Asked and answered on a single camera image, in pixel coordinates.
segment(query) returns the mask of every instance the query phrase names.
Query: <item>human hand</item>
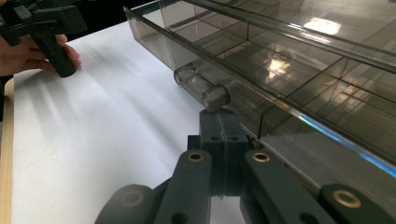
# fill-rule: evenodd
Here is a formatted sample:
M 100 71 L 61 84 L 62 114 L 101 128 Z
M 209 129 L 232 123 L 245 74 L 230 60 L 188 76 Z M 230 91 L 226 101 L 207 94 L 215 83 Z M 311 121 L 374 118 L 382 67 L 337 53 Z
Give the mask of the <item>human hand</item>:
M 67 37 L 65 35 L 56 35 L 56 39 L 64 48 L 71 63 L 75 67 L 80 67 L 81 61 L 78 53 L 65 44 Z M 29 35 L 23 36 L 19 45 L 10 47 L 0 36 L 0 77 L 36 68 L 56 72 L 32 37 Z

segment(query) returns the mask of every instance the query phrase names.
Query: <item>transparent plastic organizer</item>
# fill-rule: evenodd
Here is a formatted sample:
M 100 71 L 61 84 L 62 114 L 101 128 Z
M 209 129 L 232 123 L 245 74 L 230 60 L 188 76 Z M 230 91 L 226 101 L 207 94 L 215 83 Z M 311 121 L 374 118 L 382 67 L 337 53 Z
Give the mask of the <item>transparent plastic organizer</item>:
M 396 4 L 344 3 L 162 0 L 126 15 L 177 84 L 234 111 L 309 188 L 346 183 L 396 217 Z

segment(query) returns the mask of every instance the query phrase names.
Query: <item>white table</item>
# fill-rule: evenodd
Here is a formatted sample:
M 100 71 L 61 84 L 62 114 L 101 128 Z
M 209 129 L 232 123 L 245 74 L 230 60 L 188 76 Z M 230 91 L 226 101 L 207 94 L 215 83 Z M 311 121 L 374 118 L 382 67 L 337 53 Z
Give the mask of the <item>white table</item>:
M 67 78 L 15 76 L 12 223 L 93 223 L 129 184 L 169 178 L 203 107 L 121 23 L 70 43 Z M 211 223 L 243 223 L 238 199 L 212 203 Z

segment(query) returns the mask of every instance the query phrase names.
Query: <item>white tabletop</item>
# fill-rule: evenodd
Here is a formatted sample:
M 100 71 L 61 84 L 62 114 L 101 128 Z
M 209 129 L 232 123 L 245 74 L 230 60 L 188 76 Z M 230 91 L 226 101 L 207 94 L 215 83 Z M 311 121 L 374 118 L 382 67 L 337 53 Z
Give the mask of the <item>white tabletop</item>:
M 129 184 L 169 178 L 203 107 L 134 41 L 128 23 L 70 43 L 67 78 L 15 76 L 12 223 L 93 223 Z M 237 199 L 212 203 L 211 223 L 243 223 Z

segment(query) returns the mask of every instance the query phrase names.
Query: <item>black handle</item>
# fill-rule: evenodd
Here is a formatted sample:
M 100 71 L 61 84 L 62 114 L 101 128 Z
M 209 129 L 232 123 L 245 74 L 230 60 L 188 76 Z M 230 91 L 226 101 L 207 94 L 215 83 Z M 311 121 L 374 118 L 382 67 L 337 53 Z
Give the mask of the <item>black handle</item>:
M 60 77 L 70 77 L 76 72 L 76 67 L 70 62 L 66 52 L 54 35 L 34 37 L 33 40 L 48 58 Z

